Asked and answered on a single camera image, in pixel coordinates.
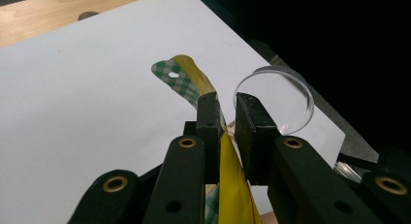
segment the wooden table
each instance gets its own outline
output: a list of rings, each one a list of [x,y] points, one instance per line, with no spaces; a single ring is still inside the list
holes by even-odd
[[[25,0],[0,7],[0,48],[137,0]]]

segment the white sheet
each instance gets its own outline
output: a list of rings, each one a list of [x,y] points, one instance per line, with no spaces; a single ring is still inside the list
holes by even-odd
[[[0,48],[0,223],[66,223],[98,176],[161,164],[196,119],[150,72],[177,54],[209,77],[228,122],[237,84],[268,65],[200,0],[141,0]],[[330,166],[344,139],[318,109],[296,136]]]

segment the clear plastic lid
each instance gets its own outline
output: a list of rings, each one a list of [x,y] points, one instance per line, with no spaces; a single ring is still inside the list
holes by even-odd
[[[305,127],[314,114],[309,84],[296,71],[284,66],[267,66],[243,79],[234,93],[246,93],[260,100],[282,135]]]

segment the checkered pattern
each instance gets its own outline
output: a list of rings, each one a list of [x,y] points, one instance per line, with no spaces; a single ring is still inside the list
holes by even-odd
[[[217,185],[209,193],[205,194],[205,224],[218,223],[219,188]]]
[[[173,59],[154,64],[151,67],[151,72],[197,109],[197,100],[200,97],[199,91]],[[170,73],[175,73],[178,77],[173,78]]]
[[[157,62],[151,67],[151,72],[197,109],[200,91],[175,60]],[[174,78],[171,73],[177,74],[178,77]],[[205,194],[205,224],[218,223],[219,190],[219,186],[216,185]]]

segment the screw hole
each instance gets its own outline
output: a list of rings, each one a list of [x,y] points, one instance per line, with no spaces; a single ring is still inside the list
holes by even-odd
[[[167,212],[175,213],[175,212],[179,212],[180,210],[181,210],[181,202],[179,201],[172,201],[166,205]]]
[[[295,139],[286,139],[284,144],[291,148],[301,148],[302,142],[295,140]]]
[[[336,207],[336,209],[338,209],[339,211],[344,212],[344,213],[352,213],[353,212],[353,209],[351,208],[351,206],[346,204],[345,202],[336,201],[334,203],[334,206]]]
[[[387,176],[377,176],[375,178],[377,185],[384,189],[385,191],[396,194],[396,195],[405,195],[408,193],[407,187],[401,182]]]
[[[193,147],[194,145],[196,145],[196,141],[193,139],[182,139],[178,141],[178,145],[186,148]]]
[[[128,183],[128,179],[124,176],[114,176],[106,180],[103,184],[103,190],[112,193],[123,189]]]

